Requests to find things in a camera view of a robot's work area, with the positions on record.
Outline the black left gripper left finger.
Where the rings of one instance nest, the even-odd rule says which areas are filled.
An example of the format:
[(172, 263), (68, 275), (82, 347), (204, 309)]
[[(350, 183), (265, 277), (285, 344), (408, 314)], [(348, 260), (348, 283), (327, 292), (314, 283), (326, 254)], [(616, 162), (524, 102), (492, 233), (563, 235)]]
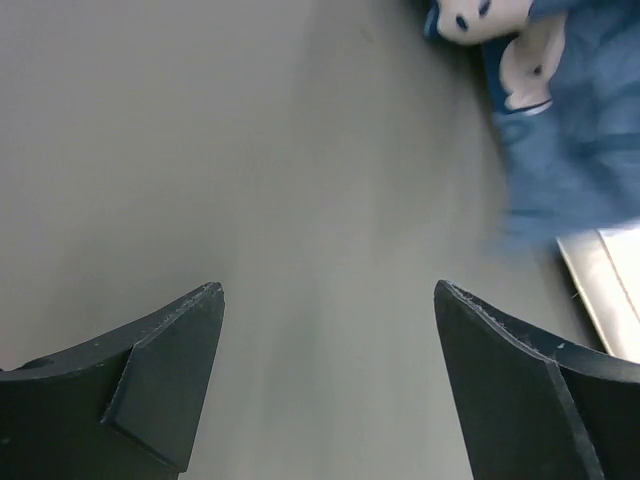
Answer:
[(223, 324), (207, 283), (1, 374), (4, 479), (176, 479), (189, 466)]

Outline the cream white pillow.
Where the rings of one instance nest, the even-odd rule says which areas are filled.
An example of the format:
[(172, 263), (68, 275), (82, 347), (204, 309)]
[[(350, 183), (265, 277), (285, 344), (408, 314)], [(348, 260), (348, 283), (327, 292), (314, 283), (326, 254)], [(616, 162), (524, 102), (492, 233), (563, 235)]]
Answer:
[(606, 351), (639, 361), (639, 224), (557, 241)]

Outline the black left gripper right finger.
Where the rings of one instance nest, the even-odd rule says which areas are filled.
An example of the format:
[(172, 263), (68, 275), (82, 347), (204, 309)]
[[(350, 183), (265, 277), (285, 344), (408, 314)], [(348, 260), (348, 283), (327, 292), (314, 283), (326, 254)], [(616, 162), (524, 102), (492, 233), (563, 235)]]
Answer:
[(445, 280), (434, 309), (476, 479), (636, 479), (639, 366)]

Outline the blue cartoon print pillowcase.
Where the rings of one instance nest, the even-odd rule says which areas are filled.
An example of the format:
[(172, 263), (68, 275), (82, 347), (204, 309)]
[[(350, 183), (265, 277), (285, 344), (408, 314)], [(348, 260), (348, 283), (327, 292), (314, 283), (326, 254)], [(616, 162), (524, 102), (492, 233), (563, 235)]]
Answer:
[(639, 5), (434, 1), (425, 36), (478, 47), (507, 171), (505, 238), (639, 217)]

